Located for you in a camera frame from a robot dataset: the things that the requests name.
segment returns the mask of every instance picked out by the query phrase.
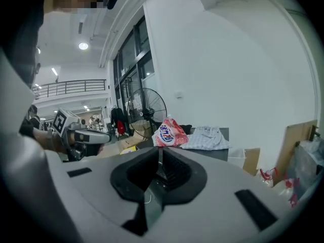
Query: gray table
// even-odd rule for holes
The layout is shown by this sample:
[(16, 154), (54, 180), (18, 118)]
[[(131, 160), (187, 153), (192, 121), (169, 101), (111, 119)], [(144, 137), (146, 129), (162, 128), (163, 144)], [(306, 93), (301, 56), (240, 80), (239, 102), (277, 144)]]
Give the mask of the gray table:
[[(229, 128), (220, 128), (219, 129), (223, 134), (225, 140), (229, 141)], [(228, 149), (221, 150), (200, 150), (200, 149), (186, 149), (188, 151), (198, 153), (200, 155), (209, 156), (215, 159), (227, 161), (228, 159)]]
[[(220, 128), (221, 133), (223, 134), (225, 140), (229, 141), (229, 128)], [(153, 147), (152, 139), (148, 139), (136, 145), (139, 149)], [(215, 159), (227, 161), (228, 159), (228, 149), (222, 150), (199, 150), (199, 149), (186, 149), (200, 155), (209, 156)]]

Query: striped cloth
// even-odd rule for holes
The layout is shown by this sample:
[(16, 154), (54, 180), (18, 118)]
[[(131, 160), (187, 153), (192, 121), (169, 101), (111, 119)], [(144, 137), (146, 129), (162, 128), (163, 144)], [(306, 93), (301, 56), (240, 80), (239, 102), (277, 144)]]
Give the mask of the striped cloth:
[(220, 150), (230, 148), (219, 127), (198, 127), (192, 135), (188, 135), (189, 142), (182, 144), (183, 149)]

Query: snack bag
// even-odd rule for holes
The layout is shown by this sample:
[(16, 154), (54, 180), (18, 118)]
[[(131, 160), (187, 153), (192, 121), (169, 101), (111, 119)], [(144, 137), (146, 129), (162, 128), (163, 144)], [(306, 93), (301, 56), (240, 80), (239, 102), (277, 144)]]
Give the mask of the snack bag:
[(166, 118), (152, 136), (154, 146), (170, 147), (189, 141), (183, 129), (172, 118)]

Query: railing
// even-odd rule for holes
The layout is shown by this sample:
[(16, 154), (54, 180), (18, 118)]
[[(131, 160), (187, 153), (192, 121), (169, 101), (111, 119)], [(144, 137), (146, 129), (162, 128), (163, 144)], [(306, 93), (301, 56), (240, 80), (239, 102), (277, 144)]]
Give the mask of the railing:
[(33, 87), (36, 100), (50, 96), (58, 96), (72, 93), (104, 91), (106, 79), (72, 80), (67, 82), (57, 82)]

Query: wire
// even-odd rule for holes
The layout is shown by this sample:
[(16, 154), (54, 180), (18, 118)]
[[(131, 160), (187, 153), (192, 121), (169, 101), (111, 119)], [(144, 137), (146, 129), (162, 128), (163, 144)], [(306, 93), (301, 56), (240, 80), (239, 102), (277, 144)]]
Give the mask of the wire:
[(145, 202), (144, 204), (149, 204), (152, 200), (152, 194), (150, 194), (150, 201), (149, 202)]

